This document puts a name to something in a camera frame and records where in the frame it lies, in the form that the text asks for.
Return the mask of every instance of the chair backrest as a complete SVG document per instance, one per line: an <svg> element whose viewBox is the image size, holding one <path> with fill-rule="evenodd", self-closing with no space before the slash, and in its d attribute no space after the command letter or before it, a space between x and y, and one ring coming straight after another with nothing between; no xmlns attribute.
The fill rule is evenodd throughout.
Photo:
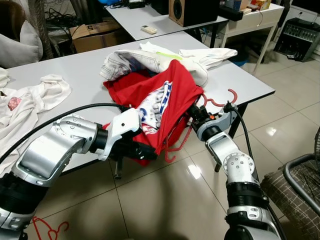
<svg viewBox="0 0 320 240"><path fill-rule="evenodd" d="M320 127L314 138L314 156L320 173Z"/></svg>
<svg viewBox="0 0 320 240"><path fill-rule="evenodd" d="M13 1L0 0L0 34L19 40L25 20L26 15L22 6Z"/></svg>

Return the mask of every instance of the desk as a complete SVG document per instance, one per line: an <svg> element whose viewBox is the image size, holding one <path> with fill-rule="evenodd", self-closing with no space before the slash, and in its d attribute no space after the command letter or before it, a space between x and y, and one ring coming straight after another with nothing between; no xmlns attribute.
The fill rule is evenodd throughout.
<svg viewBox="0 0 320 240"><path fill-rule="evenodd" d="M105 7L111 16L133 37L134 40L150 39L166 34L182 32L196 29L207 25L218 25L225 23L228 19L218 16L216 21L182 27L169 19L169 15L161 15L150 5L145 7L130 9L128 7L110 8ZM157 29L156 34L149 34L140 29L141 26L148 25Z"/></svg>
<svg viewBox="0 0 320 240"><path fill-rule="evenodd" d="M94 103L110 103L112 101L107 89L102 85L103 78L99 75L104 59L107 55L118 49L138 49L139 43L151 41L152 44L167 48L175 53L179 49L204 49L207 48L185 32L154 37L151 40L141 40L117 45L79 54L64 56L46 61L31 63L8 69L9 75L14 78L8 83L7 88L20 89L37 85L40 78L48 74L63 76L71 88L72 93L61 104L50 111L38 114L37 125L52 117L66 112L72 108ZM237 67L235 64L225 61L220 66L209 71L208 84L205 86L205 94L214 98L218 103L226 103L232 98L228 89L232 88L238 94L236 104L245 110L248 103L256 101L275 92L274 89L264 84L254 76ZM209 111L216 113L219 107L210 106ZM109 123L114 116L119 114L117 108L99 107L83 110L78 113L87 120L96 123ZM97 159L93 153L74 154L64 172L75 170L78 167L92 163Z"/></svg>
<svg viewBox="0 0 320 240"><path fill-rule="evenodd" d="M270 43L270 40L277 28L281 14L284 10L283 6L271 3L269 9L263 11L254 11L243 15L240 21L229 21L224 29L220 32L223 35L221 48L224 48L227 38L241 35L261 29L271 28L269 35L264 43L259 59L253 70L253 75L256 73Z"/></svg>

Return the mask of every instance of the cardboard box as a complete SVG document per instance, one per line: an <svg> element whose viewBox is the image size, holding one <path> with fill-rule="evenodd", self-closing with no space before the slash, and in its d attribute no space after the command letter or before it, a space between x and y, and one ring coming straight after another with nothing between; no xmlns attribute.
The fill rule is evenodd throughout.
<svg viewBox="0 0 320 240"><path fill-rule="evenodd" d="M102 49L132 41L130 35L114 20L70 28L78 53Z"/></svg>
<svg viewBox="0 0 320 240"><path fill-rule="evenodd" d="M271 0L251 0L251 4L256 5L259 11L263 11L269 9Z"/></svg>
<svg viewBox="0 0 320 240"><path fill-rule="evenodd" d="M248 4L249 4L249 0L242 0L240 5L240 10L246 9Z"/></svg>

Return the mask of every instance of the graphic print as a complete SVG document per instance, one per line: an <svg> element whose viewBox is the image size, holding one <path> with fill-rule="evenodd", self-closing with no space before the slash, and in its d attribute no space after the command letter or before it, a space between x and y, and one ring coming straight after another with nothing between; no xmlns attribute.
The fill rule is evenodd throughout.
<svg viewBox="0 0 320 240"><path fill-rule="evenodd" d="M149 93L137 108L141 122L150 127L143 127L146 134L155 134L161 126L164 114L172 91L172 82L165 81L163 86Z"/></svg>

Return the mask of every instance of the clothing pile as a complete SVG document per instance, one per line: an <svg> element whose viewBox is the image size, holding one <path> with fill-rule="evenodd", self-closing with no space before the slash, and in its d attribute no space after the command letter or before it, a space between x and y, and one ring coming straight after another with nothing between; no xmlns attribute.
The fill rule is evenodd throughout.
<svg viewBox="0 0 320 240"><path fill-rule="evenodd" d="M204 93L208 69L235 56L236 50L212 48L180 50L179 54L151 43L140 44L142 50L117 50L106 57L100 75L103 85L117 103L137 109L142 133L134 137L148 153L165 160L190 119L187 110ZM137 160L147 165L148 160Z"/></svg>
<svg viewBox="0 0 320 240"><path fill-rule="evenodd" d="M238 52L229 48L179 50L179 54L150 42L140 44L141 50L117 50L106 57L100 75L107 81L115 81L129 73L147 69L159 74L168 69L172 60L178 60L192 75L195 84L204 87L208 81L208 69L216 67Z"/></svg>
<svg viewBox="0 0 320 240"><path fill-rule="evenodd" d="M39 113L59 105L71 93L59 75L44 76L39 85L19 90L5 88L9 80L8 71L0 68L0 156L35 127ZM1 163L0 177L10 172L25 147L22 144Z"/></svg>

